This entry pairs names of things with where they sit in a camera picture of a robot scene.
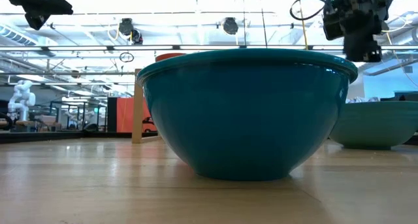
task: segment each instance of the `wooden surface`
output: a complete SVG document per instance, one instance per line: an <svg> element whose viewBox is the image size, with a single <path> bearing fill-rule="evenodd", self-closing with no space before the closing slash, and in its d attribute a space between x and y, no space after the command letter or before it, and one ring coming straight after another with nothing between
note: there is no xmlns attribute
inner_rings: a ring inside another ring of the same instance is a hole
<svg viewBox="0 0 418 224"><path fill-rule="evenodd" d="M327 142L290 177L194 175L162 141L80 139L0 146L0 223L416 223L418 147Z"/></svg>
<svg viewBox="0 0 418 224"><path fill-rule="evenodd" d="M135 78L141 69L135 69ZM142 101L144 99L144 92L139 84L135 83L133 95L133 127L132 127L132 143L141 143L142 140Z"/></svg>

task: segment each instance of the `bowl rim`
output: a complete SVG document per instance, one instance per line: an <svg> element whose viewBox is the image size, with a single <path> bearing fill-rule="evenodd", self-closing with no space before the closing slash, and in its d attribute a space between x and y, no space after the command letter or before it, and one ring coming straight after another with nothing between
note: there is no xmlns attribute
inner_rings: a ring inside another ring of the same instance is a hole
<svg viewBox="0 0 418 224"><path fill-rule="evenodd" d="M143 85L145 79L153 74L181 67L199 67L199 64L201 65L202 63L230 62L234 60L254 61L260 59L309 65L326 65L331 69L346 73L350 83L354 82L358 76L358 70L352 62L330 54L283 48L237 48L186 54L158 61L142 69L137 75L137 82Z"/></svg>

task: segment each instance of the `orange wall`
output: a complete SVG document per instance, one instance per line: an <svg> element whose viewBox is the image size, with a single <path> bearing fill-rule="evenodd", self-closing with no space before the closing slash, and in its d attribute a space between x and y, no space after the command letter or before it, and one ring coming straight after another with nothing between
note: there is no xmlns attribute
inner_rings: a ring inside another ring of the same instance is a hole
<svg viewBox="0 0 418 224"><path fill-rule="evenodd" d="M143 119L150 118L150 111L146 105L145 99L142 101ZM117 117L118 125L116 126L118 133L132 133L133 128L133 98L118 98L117 103ZM143 123L142 132L145 131L156 131L154 124Z"/></svg>

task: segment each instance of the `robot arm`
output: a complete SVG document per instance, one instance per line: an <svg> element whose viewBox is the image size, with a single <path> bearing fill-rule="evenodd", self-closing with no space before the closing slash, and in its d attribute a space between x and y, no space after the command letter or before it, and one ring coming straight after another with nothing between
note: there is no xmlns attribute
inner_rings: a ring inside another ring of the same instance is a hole
<svg viewBox="0 0 418 224"><path fill-rule="evenodd" d="M39 30L51 15L73 13L72 6L66 0L9 0L16 6L22 6L25 18L33 29Z"/></svg>
<svg viewBox="0 0 418 224"><path fill-rule="evenodd" d="M16 119L16 110L20 111L20 120L27 120L27 115L29 112L28 106L35 105L35 94L30 92L30 88L33 83L30 80L20 80L18 85L14 86L14 93L10 101L8 102L8 112L12 119Z"/></svg>
<svg viewBox="0 0 418 224"><path fill-rule="evenodd" d="M374 40L387 27L393 0L327 0L323 29L328 40L344 37L344 53L350 61L381 61L381 47Z"/></svg>

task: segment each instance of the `white robot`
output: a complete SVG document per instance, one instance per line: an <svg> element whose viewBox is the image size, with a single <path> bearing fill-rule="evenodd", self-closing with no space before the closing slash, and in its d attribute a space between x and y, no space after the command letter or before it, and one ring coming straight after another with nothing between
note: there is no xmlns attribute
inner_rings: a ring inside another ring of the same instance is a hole
<svg viewBox="0 0 418 224"><path fill-rule="evenodd" d="M27 121L29 115L29 106L34 106L36 97L34 93L31 93L32 81L20 80L16 86L14 86L14 93L10 101L8 102L8 115L12 120L19 119L21 121Z"/></svg>

